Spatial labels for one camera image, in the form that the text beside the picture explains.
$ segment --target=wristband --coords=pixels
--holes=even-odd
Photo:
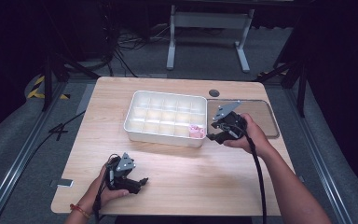
[[[81,207],[79,207],[78,205],[74,205],[71,203],[70,207],[71,207],[71,210],[79,211],[81,214],[83,214],[84,217],[86,217],[87,219],[90,219],[90,215],[87,214],[85,211],[83,211],[83,209],[81,209]]]

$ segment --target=finger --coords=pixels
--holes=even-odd
[[[124,197],[130,193],[126,189],[117,189],[117,190],[109,190],[108,192],[106,192],[106,194],[108,195],[109,199],[112,200],[112,199]]]
[[[243,113],[243,114],[241,114],[241,117],[243,117],[244,119],[246,119],[246,122],[248,122],[248,123],[253,122],[252,117],[251,117],[248,113]]]
[[[226,147],[241,147],[241,142],[238,140],[226,140],[223,145]]]

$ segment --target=metal stand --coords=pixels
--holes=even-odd
[[[199,12],[177,12],[175,6],[171,7],[171,39],[168,48],[167,69],[173,70],[175,58],[175,27],[203,27],[203,28],[223,28],[223,29],[242,29],[241,41],[235,42],[238,57],[241,62],[242,71],[250,71],[246,60],[243,46],[249,27],[252,23],[254,10],[249,10],[248,14],[223,14],[223,13],[199,13]]]
[[[297,95],[297,109],[300,116],[304,118],[304,100],[305,89],[307,85],[307,71],[305,68],[305,64],[302,61],[286,63],[277,67],[271,72],[261,73],[257,79],[253,80],[253,82],[264,82],[272,77],[281,74],[284,71],[287,71],[287,73],[284,79],[281,81],[281,85],[285,89],[293,88],[298,78],[300,78]]]

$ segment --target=wrist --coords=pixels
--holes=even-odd
[[[77,205],[89,215],[92,215],[94,213],[94,211],[92,210],[92,206],[94,205],[94,200],[91,199],[85,200],[84,198],[82,198],[77,203]]]

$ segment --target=black cord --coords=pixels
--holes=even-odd
[[[115,52],[116,52],[118,58],[124,63],[124,65],[126,65],[127,69],[131,72],[131,74],[132,74],[134,77],[138,77],[138,76],[136,76],[136,75],[132,72],[132,70],[129,68],[129,66],[126,64],[126,62],[124,62],[123,58],[121,58],[121,56],[120,56],[120,53],[117,52],[116,49],[115,49]]]
[[[74,118],[72,118],[72,119],[66,121],[63,125],[68,124],[69,122],[71,122],[72,120],[76,119],[77,117],[79,117],[80,115],[84,114],[85,112],[86,112],[86,111],[83,111],[82,113],[78,114],[78,115],[75,116]],[[46,141],[48,141],[48,139],[49,139],[53,134],[55,134],[55,133],[50,133],[50,134],[34,149],[34,152],[31,154],[31,156],[28,157],[27,161],[26,161],[25,164],[24,164],[24,167],[22,168],[22,170],[21,170],[20,173],[19,173],[19,177],[18,177],[17,181],[15,181],[15,183],[14,183],[14,185],[13,185],[13,189],[16,188],[17,184],[19,183],[18,180],[20,180],[22,174],[24,173],[24,171],[25,171],[25,169],[27,168],[28,164],[30,163],[31,159],[34,157],[34,154],[36,154],[36,152],[39,150],[39,148],[41,148],[42,145],[43,145]],[[9,193],[9,195],[8,195],[6,201],[5,201],[4,207],[6,206],[7,202],[9,201],[9,199],[10,199],[12,193],[13,193],[13,190]]]
[[[112,160],[112,156],[118,156],[118,154],[110,155],[110,157],[107,160],[106,164],[109,164],[109,162]],[[103,173],[103,179],[101,180],[100,187],[98,188],[97,195],[95,196],[94,204],[92,205],[92,211],[94,212],[94,217],[95,217],[95,223],[96,224],[99,224],[100,221],[104,218],[104,216],[100,217],[100,210],[101,210],[101,195],[103,193],[103,190],[106,188],[106,186],[104,186],[103,184],[104,184],[107,172],[108,172],[107,168],[108,167],[106,166],[105,172]]]
[[[254,143],[253,139],[251,137],[249,137],[248,133],[245,130],[237,127],[236,125],[228,125],[228,126],[240,130],[243,133],[243,135],[246,137],[246,140],[249,143],[249,147],[251,148],[252,156],[255,160],[255,168],[257,170],[258,182],[259,182],[259,186],[260,186],[261,206],[263,209],[263,224],[266,224],[267,223],[266,192],[264,189],[263,172],[261,171],[260,161],[258,160],[257,153],[255,151],[255,143]]]

